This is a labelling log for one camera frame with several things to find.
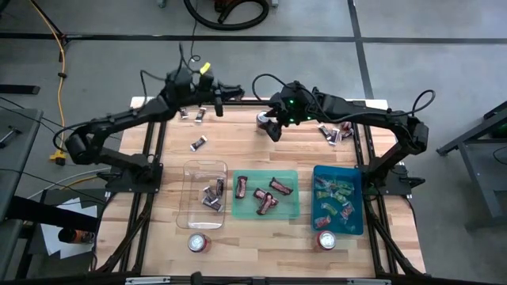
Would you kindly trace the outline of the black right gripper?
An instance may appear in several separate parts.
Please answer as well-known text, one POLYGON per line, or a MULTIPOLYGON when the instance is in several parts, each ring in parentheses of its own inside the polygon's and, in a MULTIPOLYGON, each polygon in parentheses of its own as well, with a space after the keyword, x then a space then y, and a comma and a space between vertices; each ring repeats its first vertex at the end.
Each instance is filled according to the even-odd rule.
POLYGON ((269 111, 261 111, 261 121, 268 121, 265 131, 276 143, 280 140, 283 126, 315 120, 315 113, 316 105, 311 93, 300 82, 294 81, 273 95, 273 116, 269 111))

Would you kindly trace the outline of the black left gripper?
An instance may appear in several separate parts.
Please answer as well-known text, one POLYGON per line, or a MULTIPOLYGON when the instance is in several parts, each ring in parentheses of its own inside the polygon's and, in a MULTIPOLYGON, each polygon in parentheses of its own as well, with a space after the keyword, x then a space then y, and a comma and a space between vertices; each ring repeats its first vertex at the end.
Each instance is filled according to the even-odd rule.
POLYGON ((218 117, 223 116, 223 99, 225 101, 241 101, 245 95, 245 90, 240 85, 223 85, 223 99, 221 89, 210 82, 198 83, 194 93, 196 105, 202 106, 212 103, 215 114, 218 117))

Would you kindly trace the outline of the silver soda can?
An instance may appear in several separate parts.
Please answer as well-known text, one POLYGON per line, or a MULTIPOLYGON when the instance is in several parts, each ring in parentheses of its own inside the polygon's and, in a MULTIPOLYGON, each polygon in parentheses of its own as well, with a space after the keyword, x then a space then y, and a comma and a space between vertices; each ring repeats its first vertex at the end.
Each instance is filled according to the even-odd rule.
POLYGON ((266 114, 266 111, 261 111, 256 115, 256 129, 258 133, 266 134, 272 124, 271 119, 266 114))

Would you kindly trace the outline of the green translucent plastic bin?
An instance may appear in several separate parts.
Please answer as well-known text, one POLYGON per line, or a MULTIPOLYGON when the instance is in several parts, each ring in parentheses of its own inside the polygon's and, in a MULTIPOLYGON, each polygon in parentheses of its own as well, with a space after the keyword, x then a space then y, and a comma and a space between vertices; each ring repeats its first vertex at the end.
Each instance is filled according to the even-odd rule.
POLYGON ((295 170, 237 170, 233 176, 233 194, 231 213, 236 219, 296 219, 300 215, 299 210, 299 178, 295 170), (237 179, 239 176, 248 177, 246 194, 242 199, 235 197, 237 179), (282 195, 280 192, 269 187, 269 182, 275 177, 282 184, 293 189, 292 194, 282 195), (261 188, 279 200, 275 207, 270 207, 265 215, 258 215, 257 209, 261 200, 253 196, 254 191, 261 188))

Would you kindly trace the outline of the blue plastic bin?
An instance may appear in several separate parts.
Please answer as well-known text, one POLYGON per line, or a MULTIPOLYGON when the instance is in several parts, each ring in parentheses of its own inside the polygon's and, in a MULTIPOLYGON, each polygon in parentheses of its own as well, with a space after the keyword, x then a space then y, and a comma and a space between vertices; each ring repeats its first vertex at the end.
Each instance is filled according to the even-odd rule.
POLYGON ((361 173, 358 169, 333 167, 328 165, 317 165, 314 167, 312 180, 311 180, 311 228, 314 231, 328 230, 334 234, 350 234, 345 226, 355 225, 357 232, 351 235, 362 235, 364 233, 364 217, 363 217, 363 196, 361 186, 361 173), (315 193, 322 191, 314 186, 314 179, 321 177, 329 181, 347 181, 354 185, 354 193, 350 196, 345 196, 348 202, 351 202, 354 207, 354 212, 349 216, 348 220, 344 220, 341 217, 341 210, 343 205, 340 204, 333 194, 339 192, 338 189, 333 190, 329 187, 327 191, 330 192, 331 197, 325 199, 317 199, 315 193), (338 213, 335 216, 330 215, 326 210, 321 209, 322 203, 329 203, 333 205, 338 213), (314 220, 319 217, 327 216, 331 217, 331 222, 328 226, 321 229, 314 228, 314 220))

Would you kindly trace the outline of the clear plastic bin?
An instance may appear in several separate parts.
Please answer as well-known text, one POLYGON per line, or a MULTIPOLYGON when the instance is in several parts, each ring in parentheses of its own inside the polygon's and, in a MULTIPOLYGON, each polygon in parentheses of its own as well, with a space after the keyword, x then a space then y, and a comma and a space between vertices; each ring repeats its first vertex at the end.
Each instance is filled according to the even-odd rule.
POLYGON ((224 161, 187 161, 183 166, 183 174, 177 225, 182 229, 219 229, 224 224, 227 207, 227 164, 224 161), (223 210, 216 212, 204 206, 201 201, 205 197, 203 189, 206 187, 210 187, 216 194, 216 181, 219 177, 224 179, 224 191, 217 202, 223 205, 223 210))

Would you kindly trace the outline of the red soda can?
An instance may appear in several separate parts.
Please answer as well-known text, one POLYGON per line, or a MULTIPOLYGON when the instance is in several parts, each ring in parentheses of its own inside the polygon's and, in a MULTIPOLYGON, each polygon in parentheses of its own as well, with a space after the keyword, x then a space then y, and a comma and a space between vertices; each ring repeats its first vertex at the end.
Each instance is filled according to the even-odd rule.
POLYGON ((330 251, 336 246, 336 237, 334 233, 323 230, 316 234, 315 248, 321 251, 330 251))
POLYGON ((193 253, 206 253, 212 246, 212 241, 206 234, 194 233, 189 236, 188 248, 193 253))

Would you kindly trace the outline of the black flat floor bar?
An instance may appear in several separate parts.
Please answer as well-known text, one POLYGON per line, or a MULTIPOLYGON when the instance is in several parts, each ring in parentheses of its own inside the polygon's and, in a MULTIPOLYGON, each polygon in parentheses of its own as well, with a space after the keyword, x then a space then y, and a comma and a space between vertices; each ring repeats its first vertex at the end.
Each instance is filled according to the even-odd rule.
POLYGON ((0 93, 37 95, 40 92, 38 85, 7 85, 0 84, 0 93))

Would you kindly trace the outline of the orange black spray can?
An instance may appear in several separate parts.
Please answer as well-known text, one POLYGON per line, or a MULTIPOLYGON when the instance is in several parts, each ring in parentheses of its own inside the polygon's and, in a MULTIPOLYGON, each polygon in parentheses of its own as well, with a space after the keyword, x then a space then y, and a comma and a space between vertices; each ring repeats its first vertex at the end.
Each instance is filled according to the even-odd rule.
POLYGON ((67 244, 93 244, 95 242, 95 233, 62 228, 58 233, 58 239, 67 244))

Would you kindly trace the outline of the black metal table stand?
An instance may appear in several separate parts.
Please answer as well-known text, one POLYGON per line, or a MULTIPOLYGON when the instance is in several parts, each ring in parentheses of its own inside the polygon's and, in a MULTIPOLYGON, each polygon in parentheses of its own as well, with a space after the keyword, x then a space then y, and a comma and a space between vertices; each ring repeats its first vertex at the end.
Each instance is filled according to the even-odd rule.
POLYGON ((488 111, 482 122, 438 148, 445 156, 457 150, 471 178, 481 194, 489 218, 469 222, 468 230, 507 226, 507 210, 498 196, 507 195, 507 101, 488 111))

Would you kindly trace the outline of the black beam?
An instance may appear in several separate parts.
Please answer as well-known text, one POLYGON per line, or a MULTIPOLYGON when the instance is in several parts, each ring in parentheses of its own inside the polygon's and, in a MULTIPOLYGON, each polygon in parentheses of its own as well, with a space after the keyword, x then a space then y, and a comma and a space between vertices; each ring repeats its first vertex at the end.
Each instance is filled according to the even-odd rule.
POLYGON ((94 232, 98 218, 14 196, 2 210, 0 220, 17 219, 75 230, 94 232))

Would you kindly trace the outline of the small grey hand tool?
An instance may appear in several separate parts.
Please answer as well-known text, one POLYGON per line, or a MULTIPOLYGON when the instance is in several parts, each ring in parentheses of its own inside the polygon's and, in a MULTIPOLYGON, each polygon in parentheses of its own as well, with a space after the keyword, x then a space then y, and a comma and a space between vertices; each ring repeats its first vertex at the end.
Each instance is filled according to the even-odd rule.
POLYGON ((7 142, 11 138, 22 133, 21 130, 19 130, 18 128, 16 128, 13 125, 9 125, 8 128, 9 128, 9 131, 3 137, 0 138, 0 149, 5 148, 7 146, 7 142))

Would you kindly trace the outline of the grey side table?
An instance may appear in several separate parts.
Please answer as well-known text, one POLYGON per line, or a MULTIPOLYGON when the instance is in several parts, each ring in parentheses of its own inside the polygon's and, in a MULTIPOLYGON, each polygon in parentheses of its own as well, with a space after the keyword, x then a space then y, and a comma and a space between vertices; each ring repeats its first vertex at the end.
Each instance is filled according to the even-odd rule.
MULTIPOLYGON (((0 149, 0 215, 17 190, 42 115, 41 110, 34 108, 0 110, 0 138, 9 131, 9 125, 22 131, 0 149)), ((0 220, 0 281, 6 277, 21 228, 20 220, 0 220)))

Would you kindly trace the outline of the white paper sheets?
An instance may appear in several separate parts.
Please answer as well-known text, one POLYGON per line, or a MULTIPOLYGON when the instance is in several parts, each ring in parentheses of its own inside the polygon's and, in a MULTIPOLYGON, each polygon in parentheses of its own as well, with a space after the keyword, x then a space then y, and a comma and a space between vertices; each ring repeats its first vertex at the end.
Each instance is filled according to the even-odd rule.
MULTIPOLYGON (((77 212, 79 214, 97 217, 97 206, 82 207, 79 198, 70 199, 63 204, 57 205, 57 208, 77 212)), ((85 243, 66 243, 59 240, 58 234, 62 227, 41 224, 44 237, 44 244, 49 255, 59 253, 61 259, 76 256, 82 253, 90 252, 93 248, 94 235, 92 240, 85 243)))

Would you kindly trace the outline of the grey metal edge bracket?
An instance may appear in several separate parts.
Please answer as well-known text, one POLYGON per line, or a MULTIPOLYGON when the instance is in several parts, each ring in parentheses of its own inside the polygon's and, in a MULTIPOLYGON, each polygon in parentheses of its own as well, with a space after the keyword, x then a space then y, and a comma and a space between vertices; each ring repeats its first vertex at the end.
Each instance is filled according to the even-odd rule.
POLYGON ((347 279, 347 285, 392 285, 388 279, 347 279))
POLYGON ((169 276, 139 276, 126 278, 124 285, 165 285, 170 283, 169 276))

